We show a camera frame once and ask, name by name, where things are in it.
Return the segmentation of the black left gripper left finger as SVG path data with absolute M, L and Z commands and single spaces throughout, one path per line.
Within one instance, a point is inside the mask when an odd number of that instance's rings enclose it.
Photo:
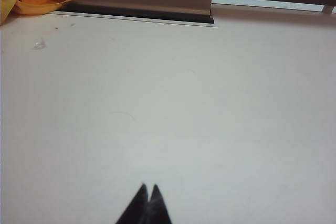
M 126 209 L 123 211 L 116 224 L 142 223 L 148 204 L 148 190 L 142 184 Z

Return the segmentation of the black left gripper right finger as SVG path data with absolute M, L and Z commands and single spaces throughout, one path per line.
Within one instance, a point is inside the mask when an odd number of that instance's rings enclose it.
M 146 210 L 146 223 L 172 224 L 163 195 L 158 185 L 153 186 L 152 194 Z

